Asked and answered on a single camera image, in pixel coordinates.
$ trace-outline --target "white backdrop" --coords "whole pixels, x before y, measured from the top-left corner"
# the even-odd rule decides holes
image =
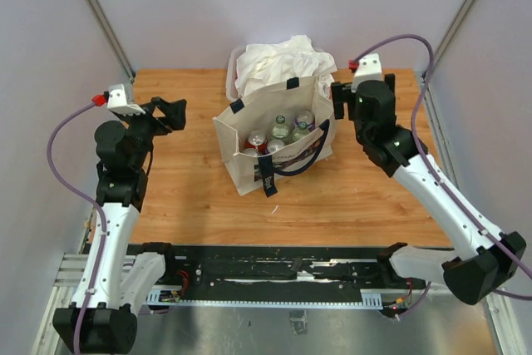
[[[532,267],[532,3],[478,0],[431,88],[460,188],[482,214],[528,241]],[[518,272],[510,288],[532,294]],[[514,301],[532,353],[532,303]]]
[[[226,67],[231,50],[308,34],[340,67],[373,43],[417,33],[434,46],[462,0],[99,0],[135,69]],[[387,67],[425,66],[421,46],[382,50]]]
[[[48,136],[97,92],[126,78],[84,0],[0,0],[0,343],[28,354],[64,252],[77,251],[90,205],[48,169]],[[57,166],[96,188],[93,110],[57,138]]]

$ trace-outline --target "gray floor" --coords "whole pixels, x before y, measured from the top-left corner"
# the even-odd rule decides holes
[[[296,334],[290,309],[180,307],[139,316],[133,355],[496,354],[482,305],[430,295],[393,322],[377,311],[309,309]],[[67,355],[64,347],[57,355]]]

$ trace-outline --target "wood grain surface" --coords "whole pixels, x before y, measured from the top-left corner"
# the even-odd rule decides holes
[[[398,122],[410,126],[416,78],[410,70],[392,72],[397,74]],[[349,70],[335,77],[352,80]],[[185,98],[188,105],[185,130],[155,138],[132,243],[449,245],[417,200],[367,159],[348,120],[340,121],[328,160],[283,178],[270,198],[261,189],[240,197],[220,159],[212,121],[229,105],[225,70],[140,70],[134,88],[138,103],[162,96]],[[435,155],[424,112],[418,127]]]

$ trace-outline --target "soda can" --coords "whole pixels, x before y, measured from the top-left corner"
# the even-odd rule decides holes
[[[268,143],[268,147],[266,148],[266,154],[273,154],[275,151],[281,150],[284,146],[285,146],[284,142],[280,141],[279,139],[270,141]]]
[[[262,131],[253,131],[248,135],[244,147],[246,149],[255,149],[259,154],[264,154],[267,145],[266,134]]]
[[[255,149],[244,149],[244,151],[242,151],[242,154],[251,155],[252,157],[260,156],[259,152]]]
[[[314,114],[310,111],[303,111],[296,116],[296,119],[293,123],[294,127],[299,126],[300,122],[304,122],[307,124],[307,128],[309,131],[313,131],[316,127],[316,123],[314,122]]]

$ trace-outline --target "crumpled white fabric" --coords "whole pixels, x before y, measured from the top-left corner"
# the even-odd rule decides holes
[[[314,51],[306,35],[291,37],[277,45],[253,44],[236,61],[234,83],[244,97],[261,87],[286,81],[294,76],[319,76],[319,92],[329,97],[332,72],[337,70],[333,56]]]

